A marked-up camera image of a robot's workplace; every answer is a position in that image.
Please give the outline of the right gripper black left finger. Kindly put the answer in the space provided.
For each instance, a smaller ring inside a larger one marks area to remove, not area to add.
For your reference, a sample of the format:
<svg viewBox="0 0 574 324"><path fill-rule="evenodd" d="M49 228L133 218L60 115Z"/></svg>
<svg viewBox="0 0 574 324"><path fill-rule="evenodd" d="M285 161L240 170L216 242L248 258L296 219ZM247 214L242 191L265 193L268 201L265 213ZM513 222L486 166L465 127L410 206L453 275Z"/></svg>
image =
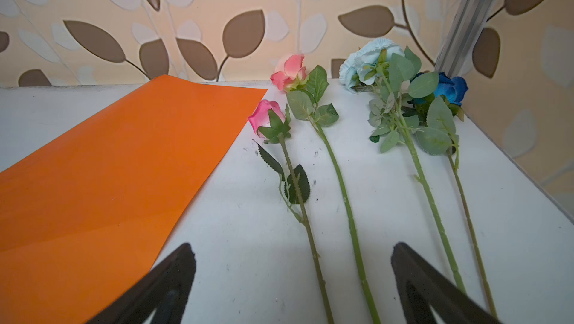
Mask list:
<svg viewBox="0 0 574 324"><path fill-rule="evenodd" d="M181 323L194 282L196 259L183 243L89 323Z"/></svg>

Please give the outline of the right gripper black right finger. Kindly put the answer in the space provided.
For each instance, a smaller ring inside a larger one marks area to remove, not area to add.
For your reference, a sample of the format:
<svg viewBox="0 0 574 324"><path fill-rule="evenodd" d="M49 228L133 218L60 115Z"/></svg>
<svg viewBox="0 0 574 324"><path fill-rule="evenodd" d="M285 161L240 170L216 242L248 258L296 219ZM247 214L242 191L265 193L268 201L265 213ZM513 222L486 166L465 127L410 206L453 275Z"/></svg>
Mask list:
<svg viewBox="0 0 574 324"><path fill-rule="evenodd" d="M499 324L408 244L394 246L391 264L409 324L435 323L435 316L444 323Z"/></svg>

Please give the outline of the orange wrapping paper sheet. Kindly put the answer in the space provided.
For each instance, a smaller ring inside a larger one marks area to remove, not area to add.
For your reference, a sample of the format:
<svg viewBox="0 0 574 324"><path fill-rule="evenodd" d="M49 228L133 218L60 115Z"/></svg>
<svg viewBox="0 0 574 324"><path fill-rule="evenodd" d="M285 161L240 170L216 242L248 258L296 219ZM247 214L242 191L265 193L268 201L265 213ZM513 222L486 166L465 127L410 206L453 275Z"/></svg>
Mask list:
<svg viewBox="0 0 574 324"><path fill-rule="evenodd" d="M162 76L1 173L1 321L84 323L143 278L265 96Z"/></svg>

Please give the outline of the dark blue fake rose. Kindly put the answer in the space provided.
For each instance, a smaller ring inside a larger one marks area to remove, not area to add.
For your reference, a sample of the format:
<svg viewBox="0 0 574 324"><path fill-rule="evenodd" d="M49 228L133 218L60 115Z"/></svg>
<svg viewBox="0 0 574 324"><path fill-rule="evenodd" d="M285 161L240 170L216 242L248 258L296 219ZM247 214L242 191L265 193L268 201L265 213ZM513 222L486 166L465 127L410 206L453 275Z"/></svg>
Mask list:
<svg viewBox="0 0 574 324"><path fill-rule="evenodd" d="M497 317L498 313L493 294L488 282L487 273L478 246L475 228L472 223L469 206L467 204L463 185L459 177L460 140L456 133L454 118L464 119L461 104L468 91L466 80L461 77L449 78L444 72L425 72L415 75L414 79L433 76L437 78L434 92L424 98L415 98L411 101L413 108L421 120L422 130L417 133L419 146L432 155L445 155L451 166L454 179L460 193L460 200L466 219L469 238L472 243L472 253L478 268L482 290L490 313Z"/></svg>

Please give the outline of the dark pink fake rose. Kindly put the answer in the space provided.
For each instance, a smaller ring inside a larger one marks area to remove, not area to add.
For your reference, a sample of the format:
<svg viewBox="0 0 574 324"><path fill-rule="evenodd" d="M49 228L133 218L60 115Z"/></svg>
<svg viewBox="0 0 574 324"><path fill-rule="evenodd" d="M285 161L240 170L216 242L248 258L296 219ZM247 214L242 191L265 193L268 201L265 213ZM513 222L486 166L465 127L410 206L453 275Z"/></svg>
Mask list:
<svg viewBox="0 0 574 324"><path fill-rule="evenodd" d="M313 236L306 203L310 197L310 185L307 174L301 165L293 165L286 146L286 140L291 138L291 118L289 108L281 109L276 101L262 100L258 103L253 114L248 117L254 133L263 140L257 149L262 160L280 179L279 192L281 198L294 218L303 225L309 242L313 265L324 313L328 323L334 323L332 308L327 294L327 285L320 264L320 255ZM283 152L284 163L274 158L266 149L266 144L278 144Z"/></svg>

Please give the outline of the pale blue fake flower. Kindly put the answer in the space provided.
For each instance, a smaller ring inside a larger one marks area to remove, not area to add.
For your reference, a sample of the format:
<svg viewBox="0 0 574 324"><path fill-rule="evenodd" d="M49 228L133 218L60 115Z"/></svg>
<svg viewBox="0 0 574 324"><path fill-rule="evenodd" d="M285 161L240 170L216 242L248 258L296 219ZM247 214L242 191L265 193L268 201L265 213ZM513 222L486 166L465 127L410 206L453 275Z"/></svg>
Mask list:
<svg viewBox="0 0 574 324"><path fill-rule="evenodd" d="M465 291L419 152L444 155L457 146L458 135L444 96L436 91L441 75L421 70L421 59L411 49L388 38L375 38L348 56L339 68L339 80L350 92L371 92L369 121L373 136L386 153L404 145L413 161L415 180L422 186L456 287Z"/></svg>

